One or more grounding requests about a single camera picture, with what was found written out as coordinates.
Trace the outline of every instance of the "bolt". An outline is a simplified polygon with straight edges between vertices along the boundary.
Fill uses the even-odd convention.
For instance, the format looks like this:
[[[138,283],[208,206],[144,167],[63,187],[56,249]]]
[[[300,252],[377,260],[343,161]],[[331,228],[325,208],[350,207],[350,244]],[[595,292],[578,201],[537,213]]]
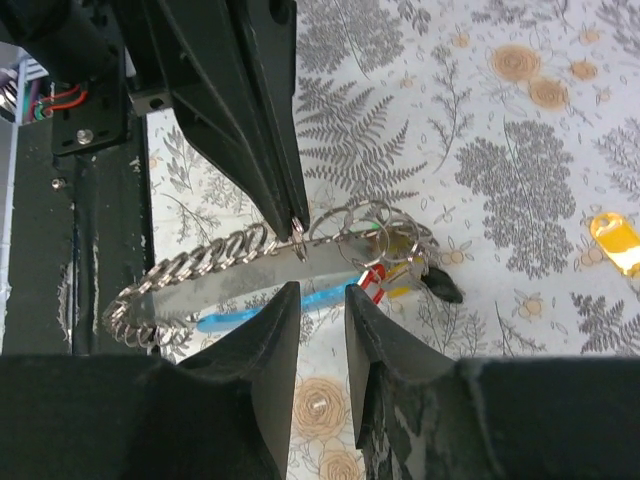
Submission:
[[[56,191],[62,190],[67,185],[64,178],[54,178],[51,180],[51,187]]]
[[[78,139],[78,143],[80,145],[89,145],[91,142],[93,142],[93,132],[88,128],[78,130],[76,138]]]

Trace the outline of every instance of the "metal bar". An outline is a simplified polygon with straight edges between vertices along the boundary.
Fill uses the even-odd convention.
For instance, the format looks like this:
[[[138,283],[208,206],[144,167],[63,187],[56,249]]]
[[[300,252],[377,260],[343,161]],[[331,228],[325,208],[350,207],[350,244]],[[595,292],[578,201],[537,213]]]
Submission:
[[[55,158],[50,120],[20,128],[4,353],[144,353],[97,319],[153,265],[145,130],[131,112],[124,144]]]

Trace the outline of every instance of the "key tag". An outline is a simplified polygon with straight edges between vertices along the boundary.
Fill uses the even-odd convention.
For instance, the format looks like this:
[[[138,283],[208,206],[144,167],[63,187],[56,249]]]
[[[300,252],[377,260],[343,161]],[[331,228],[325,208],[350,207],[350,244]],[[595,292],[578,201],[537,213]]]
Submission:
[[[381,284],[385,279],[386,272],[384,267],[379,263],[374,265],[369,270],[364,272],[358,280],[358,285],[362,288],[369,298],[373,300],[376,305],[380,303],[382,297],[384,297],[385,291],[382,289]]]
[[[640,235],[618,213],[602,213],[591,222],[591,235],[623,275],[640,272]]]

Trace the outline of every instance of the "orange rose print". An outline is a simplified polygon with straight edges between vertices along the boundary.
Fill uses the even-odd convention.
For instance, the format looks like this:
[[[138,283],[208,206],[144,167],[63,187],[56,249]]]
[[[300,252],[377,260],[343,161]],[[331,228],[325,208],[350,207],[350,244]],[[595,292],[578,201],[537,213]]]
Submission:
[[[520,45],[505,45],[496,49],[491,64],[496,74],[509,82],[530,80],[540,71],[538,54]]]
[[[457,48],[467,48],[469,46],[470,37],[468,33],[459,33],[451,39],[451,45]]]
[[[585,46],[596,43],[598,40],[600,40],[600,31],[596,30],[593,27],[587,28],[583,25],[582,31],[580,32],[580,35],[578,35],[578,40],[580,41],[581,45]]]
[[[559,110],[569,103],[567,88],[559,81],[549,78],[534,78],[529,83],[529,97],[539,107]]]
[[[327,440],[338,435],[347,421],[342,386],[324,378],[307,378],[296,388],[293,423],[300,436]]]
[[[355,452],[337,439],[326,443],[320,455],[321,480],[360,480],[362,476]]]
[[[571,75],[579,80],[593,80],[598,75],[598,67],[586,60],[573,62],[569,70],[571,71]]]

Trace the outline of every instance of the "table surface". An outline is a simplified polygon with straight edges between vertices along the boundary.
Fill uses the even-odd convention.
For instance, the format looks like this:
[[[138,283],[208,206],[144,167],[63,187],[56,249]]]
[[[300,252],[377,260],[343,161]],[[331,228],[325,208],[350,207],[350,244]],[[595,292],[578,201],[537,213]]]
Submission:
[[[640,212],[638,2],[298,5],[312,215],[393,201],[433,229],[465,293],[394,318],[451,357],[639,354],[640,289],[588,230],[600,212]],[[149,116],[149,148],[158,260],[260,219],[170,111]],[[306,315],[302,332],[289,478],[361,478],[341,311]],[[179,361],[219,337],[164,353]]]

